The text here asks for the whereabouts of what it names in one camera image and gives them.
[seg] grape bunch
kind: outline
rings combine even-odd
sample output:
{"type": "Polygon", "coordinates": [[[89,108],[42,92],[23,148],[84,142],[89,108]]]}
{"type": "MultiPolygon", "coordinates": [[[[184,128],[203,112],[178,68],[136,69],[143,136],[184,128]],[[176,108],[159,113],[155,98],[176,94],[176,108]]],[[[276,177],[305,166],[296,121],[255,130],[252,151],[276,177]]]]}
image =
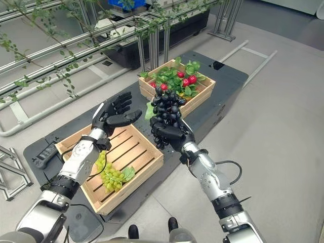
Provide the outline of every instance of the grape bunch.
{"type": "Polygon", "coordinates": [[[135,176],[135,170],[133,167],[126,167],[121,172],[116,170],[112,163],[107,163],[106,160],[106,151],[102,151],[96,161],[97,171],[103,170],[100,173],[100,177],[103,185],[106,187],[106,193],[118,192],[122,188],[123,183],[130,181],[135,176]]]}
{"type": "MultiPolygon", "coordinates": [[[[152,100],[151,105],[153,113],[156,116],[158,122],[165,125],[180,127],[179,119],[181,118],[180,106],[185,105],[186,100],[181,98],[172,90],[163,91],[161,87],[155,88],[156,94],[152,100]]],[[[159,136],[151,131],[155,137],[154,141],[158,149],[164,149],[167,146],[168,140],[159,136]]]]}

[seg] blue container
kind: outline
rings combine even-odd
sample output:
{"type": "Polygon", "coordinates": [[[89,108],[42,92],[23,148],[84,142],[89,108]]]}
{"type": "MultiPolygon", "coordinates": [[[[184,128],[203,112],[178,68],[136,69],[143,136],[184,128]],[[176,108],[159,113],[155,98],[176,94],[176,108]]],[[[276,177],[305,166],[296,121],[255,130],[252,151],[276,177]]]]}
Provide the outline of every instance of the blue container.
{"type": "MultiPolygon", "coordinates": [[[[122,3],[119,4],[118,2],[119,2],[119,0],[108,0],[108,3],[111,4],[111,5],[115,5],[115,6],[121,7],[123,9],[125,9],[125,10],[129,10],[126,7],[123,7],[122,3]]],[[[133,9],[145,5],[145,0],[134,0],[134,2],[135,2],[135,4],[134,4],[133,9]]]]}

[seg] metal frame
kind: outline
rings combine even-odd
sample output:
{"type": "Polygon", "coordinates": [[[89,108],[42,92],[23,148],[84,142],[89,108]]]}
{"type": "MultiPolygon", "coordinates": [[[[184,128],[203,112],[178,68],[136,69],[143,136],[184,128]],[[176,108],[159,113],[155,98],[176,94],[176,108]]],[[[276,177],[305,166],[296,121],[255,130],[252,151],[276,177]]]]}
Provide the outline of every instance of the metal frame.
{"type": "Polygon", "coordinates": [[[0,146],[0,190],[3,191],[4,196],[7,201],[11,201],[14,197],[24,190],[25,188],[31,186],[33,183],[31,182],[30,178],[26,174],[15,150],[13,148],[6,149],[0,146]],[[4,163],[5,159],[11,159],[14,162],[15,167],[4,163]],[[9,189],[7,187],[7,183],[5,181],[5,177],[3,175],[3,171],[6,170],[8,172],[17,174],[23,178],[23,183],[15,189],[9,189]]]}
{"type": "Polygon", "coordinates": [[[257,52],[257,51],[254,51],[250,48],[246,48],[245,45],[249,43],[249,40],[247,39],[246,41],[244,41],[241,45],[237,46],[235,49],[233,49],[232,51],[230,51],[226,56],[224,56],[222,59],[219,60],[219,62],[224,62],[226,61],[229,57],[231,57],[233,54],[235,54],[237,51],[239,50],[244,50],[246,52],[250,52],[252,54],[255,54],[259,57],[263,57],[265,58],[265,60],[260,64],[260,66],[257,67],[257,69],[255,69],[251,75],[249,75],[249,78],[247,79],[247,81],[244,83],[242,89],[244,89],[248,84],[249,82],[251,82],[251,80],[255,77],[255,75],[257,75],[261,69],[274,57],[274,55],[278,52],[277,50],[275,50],[274,52],[272,52],[269,56],[263,54],[263,53],[260,53],[260,52],[257,52]]]}
{"type": "MultiPolygon", "coordinates": [[[[40,9],[49,9],[49,8],[56,7],[58,5],[61,5],[61,1],[52,0],[52,1],[48,1],[46,4],[40,6],[39,8],[40,9]]],[[[28,4],[26,6],[28,8],[26,11],[26,14],[32,13],[35,6],[36,6],[36,4],[28,4]]],[[[2,13],[0,13],[0,24],[7,22],[9,20],[19,18],[21,16],[23,16],[23,14],[19,13],[17,10],[9,10],[9,11],[2,12],[2,13]]]]}
{"type": "MultiPolygon", "coordinates": [[[[212,1],[208,2],[208,4],[213,4],[213,3],[216,3],[217,1],[218,0],[212,0],[212,1]]],[[[180,15],[190,13],[192,11],[197,10],[197,6],[199,6],[199,4],[179,12],[175,16],[172,16],[172,19],[174,19],[174,18],[176,18],[176,17],[178,17],[180,15]]],[[[158,15],[157,13],[145,12],[145,13],[139,15],[139,16],[136,16],[135,18],[141,18],[141,19],[145,20],[147,23],[149,23],[152,20],[147,18],[146,17],[147,15],[160,17],[160,15],[158,15]]],[[[24,59],[24,60],[17,61],[17,62],[12,62],[12,63],[9,63],[9,64],[7,64],[5,66],[0,67],[0,74],[4,73],[4,72],[7,72],[9,70],[12,70],[12,69],[14,69],[16,67],[22,66],[26,62],[30,62],[31,60],[36,60],[36,59],[38,59],[40,57],[43,57],[44,55],[47,55],[47,54],[52,53],[54,51],[57,51],[57,50],[59,50],[61,48],[64,48],[66,46],[75,45],[76,43],[84,41],[87,38],[93,38],[94,36],[98,36],[98,35],[101,35],[103,33],[108,32],[110,30],[113,30],[115,27],[121,27],[121,26],[126,25],[128,23],[132,23],[133,21],[134,21],[134,17],[130,17],[130,18],[118,21],[117,23],[114,24],[114,26],[113,25],[108,25],[106,27],[95,30],[93,33],[81,34],[81,35],[76,36],[74,38],[71,38],[69,40],[63,41],[62,45],[61,44],[56,44],[56,45],[53,45],[51,47],[45,48],[45,49],[43,49],[41,51],[38,51],[36,53],[33,53],[33,54],[29,55],[28,60],[24,59]]],[[[171,21],[171,18],[167,19],[169,28],[167,28],[167,30],[165,30],[165,46],[164,46],[164,48],[165,48],[165,51],[164,51],[164,53],[165,53],[165,62],[168,61],[168,53],[169,53],[170,21],[171,21]]],[[[159,26],[162,23],[163,23],[163,21],[160,21],[160,23],[158,23],[156,31],[150,36],[151,69],[154,69],[154,68],[158,67],[158,55],[159,55],[158,35],[159,35],[159,26]]],[[[127,38],[135,37],[137,35],[138,31],[146,30],[146,29],[148,29],[148,27],[149,27],[149,25],[146,24],[146,25],[138,28],[136,31],[131,31],[131,32],[122,34],[121,36],[118,36],[116,38],[109,39],[109,40],[107,40],[105,42],[102,42],[102,43],[98,44],[95,47],[90,47],[90,48],[88,48],[86,50],[80,51],[80,52],[76,53],[73,57],[72,56],[67,57],[67,58],[59,60],[59,61],[57,61],[55,63],[52,63],[51,65],[48,65],[48,66],[46,66],[44,68],[41,68],[41,69],[39,69],[39,70],[37,70],[37,71],[35,71],[33,73],[30,73],[30,74],[27,75],[28,79],[20,78],[20,79],[18,79],[16,81],[24,80],[28,84],[30,84],[32,82],[35,82],[35,81],[39,80],[42,77],[45,77],[45,76],[48,76],[48,75],[52,74],[57,69],[62,69],[64,67],[68,66],[70,63],[72,63],[74,61],[82,60],[82,59],[84,59],[84,58],[86,58],[86,57],[88,57],[90,55],[95,54],[96,52],[100,51],[103,48],[113,47],[113,46],[115,46],[115,45],[117,45],[117,44],[119,44],[121,42],[124,42],[125,39],[127,39],[127,38]]],[[[142,39],[141,36],[138,36],[137,38],[138,38],[138,45],[139,45],[141,70],[145,71],[143,39],[142,39]]],[[[83,68],[86,68],[86,67],[84,67],[84,65],[82,65],[80,68],[74,69],[70,73],[75,73],[77,71],[80,71],[83,68]]],[[[121,71],[119,71],[117,73],[114,73],[111,76],[107,76],[107,77],[103,78],[103,80],[101,80],[100,82],[98,82],[98,83],[96,83],[96,84],[82,90],[77,95],[82,96],[82,95],[86,94],[87,92],[99,87],[100,85],[103,85],[104,83],[110,82],[115,77],[117,77],[119,75],[122,75],[123,73],[127,72],[128,70],[129,69],[124,68],[121,71]]],[[[59,79],[54,78],[50,82],[45,82],[43,85],[52,84],[52,83],[57,82],[58,80],[59,79]]],[[[0,98],[1,97],[6,97],[10,93],[14,92],[15,90],[20,89],[19,86],[15,85],[16,81],[14,81],[14,82],[0,88],[0,98]]],[[[32,88],[32,89],[30,89],[28,91],[25,91],[25,92],[23,92],[21,94],[18,94],[17,98],[21,99],[21,98],[27,97],[28,95],[31,95],[31,94],[33,94],[33,93],[35,93],[37,91],[38,90],[36,88],[32,88]]],[[[18,124],[16,126],[14,126],[13,128],[11,128],[10,130],[8,130],[8,131],[3,131],[1,129],[1,127],[0,127],[0,136],[10,136],[10,135],[16,133],[17,131],[19,131],[21,129],[24,129],[25,127],[31,125],[32,123],[36,122],[37,120],[39,120],[39,119],[47,116],[48,114],[54,112],[55,110],[60,109],[61,107],[65,106],[66,104],[68,104],[70,102],[72,102],[73,100],[75,100],[75,99],[67,98],[67,99],[55,104],[52,107],[47,108],[46,110],[44,110],[44,111],[42,111],[42,112],[40,112],[40,113],[38,113],[38,114],[36,114],[36,115],[34,115],[32,117],[27,116],[27,114],[24,112],[23,108],[20,106],[18,101],[16,101],[16,102],[7,102],[5,104],[2,104],[2,105],[0,105],[0,110],[5,108],[5,107],[8,107],[10,105],[10,108],[12,109],[14,115],[16,116],[16,118],[18,120],[18,124]]]]}
{"type": "Polygon", "coordinates": [[[232,36],[232,31],[233,31],[234,24],[236,22],[238,12],[242,6],[242,2],[243,0],[232,0],[232,3],[228,1],[222,3],[216,16],[216,22],[215,22],[213,32],[209,32],[208,34],[225,39],[230,42],[234,40],[235,37],[232,36]],[[230,5],[231,5],[230,13],[229,16],[226,17],[227,10],[230,5]]]}

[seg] gray floor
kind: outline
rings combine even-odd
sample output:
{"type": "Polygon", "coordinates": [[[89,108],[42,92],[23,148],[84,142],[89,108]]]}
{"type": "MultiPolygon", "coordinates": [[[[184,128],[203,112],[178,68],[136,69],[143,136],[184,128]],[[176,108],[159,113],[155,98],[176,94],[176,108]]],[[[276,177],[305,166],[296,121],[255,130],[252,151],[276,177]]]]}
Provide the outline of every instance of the gray floor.
{"type": "MultiPolygon", "coordinates": [[[[278,53],[200,146],[208,149],[215,161],[232,159],[243,166],[243,176],[233,189],[239,198],[252,196],[244,208],[267,242],[318,242],[324,218],[323,53],[241,23],[235,25],[236,39],[229,43],[206,34],[214,21],[211,15],[207,30],[176,46],[170,57],[195,50],[220,59],[246,39],[248,48],[268,55],[274,50],[278,53]]],[[[261,62],[240,51],[226,64],[251,73],[261,62]]],[[[136,82],[138,72],[126,73],[14,136],[1,137],[0,144],[15,147],[26,165],[22,156],[26,146],[136,82]]],[[[83,84],[93,77],[97,78],[90,72],[80,74],[83,84]]],[[[62,91],[49,90],[58,98],[62,96],[62,91]]],[[[46,99],[47,94],[40,92],[39,100],[46,103],[46,99]]],[[[14,122],[10,116],[0,113],[0,117],[6,124],[14,122]]],[[[230,178],[237,173],[229,166],[220,169],[230,178]]],[[[35,183],[12,202],[0,198],[1,218],[7,219],[0,221],[0,234],[14,229],[39,193],[35,183]]],[[[197,242],[221,242],[224,236],[197,180],[185,166],[179,166],[115,235],[104,233],[101,239],[126,236],[128,226],[135,223],[143,239],[167,240],[170,216],[177,217],[197,242]]]]}
{"type": "Polygon", "coordinates": [[[244,0],[237,21],[324,51],[324,20],[315,16],[260,0],[244,0]]]}

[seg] green grapes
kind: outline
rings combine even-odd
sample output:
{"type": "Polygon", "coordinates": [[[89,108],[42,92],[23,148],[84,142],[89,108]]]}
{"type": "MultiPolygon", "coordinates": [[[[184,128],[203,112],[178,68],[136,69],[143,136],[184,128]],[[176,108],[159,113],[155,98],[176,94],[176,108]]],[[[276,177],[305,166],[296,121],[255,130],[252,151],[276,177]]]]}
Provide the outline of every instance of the green grapes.
{"type": "Polygon", "coordinates": [[[98,172],[104,169],[100,173],[100,178],[106,188],[106,193],[118,192],[124,183],[130,181],[135,176],[135,169],[133,167],[126,167],[122,172],[116,170],[112,163],[106,161],[106,151],[100,153],[96,166],[98,172]]]}

